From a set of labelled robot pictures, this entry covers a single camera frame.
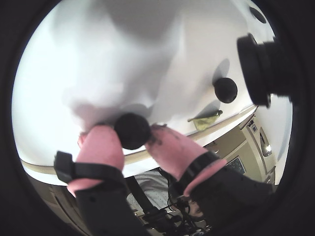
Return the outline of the pink padded gripper finger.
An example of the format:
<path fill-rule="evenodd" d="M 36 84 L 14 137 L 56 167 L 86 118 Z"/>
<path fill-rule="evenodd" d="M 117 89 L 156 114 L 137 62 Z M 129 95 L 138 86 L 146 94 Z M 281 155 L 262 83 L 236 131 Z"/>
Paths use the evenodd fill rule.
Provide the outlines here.
<path fill-rule="evenodd" d="M 167 126 L 153 125 L 151 134 L 146 150 L 175 178 L 173 189 L 197 203 L 213 235 L 249 232 L 272 186 L 227 167 L 226 160 Z"/>
<path fill-rule="evenodd" d="M 113 128 L 95 126 L 79 139 L 75 161 L 58 151 L 54 169 L 75 197 L 81 217 L 94 236 L 146 236 L 148 231 L 127 202 L 124 154 Z"/>

